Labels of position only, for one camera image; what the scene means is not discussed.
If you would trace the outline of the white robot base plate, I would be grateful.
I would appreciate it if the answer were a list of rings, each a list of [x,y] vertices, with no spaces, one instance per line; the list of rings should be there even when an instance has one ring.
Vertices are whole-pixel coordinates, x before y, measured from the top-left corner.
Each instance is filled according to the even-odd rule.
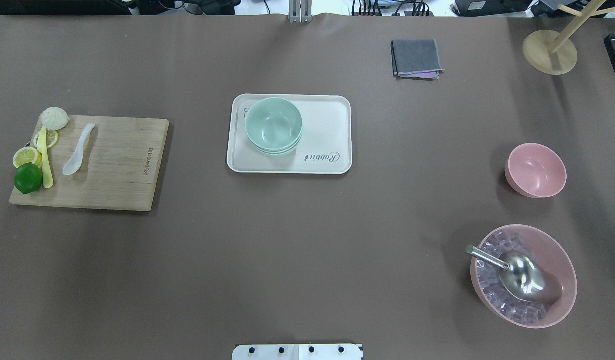
[[[363,360],[362,344],[242,344],[232,351],[232,360]]]

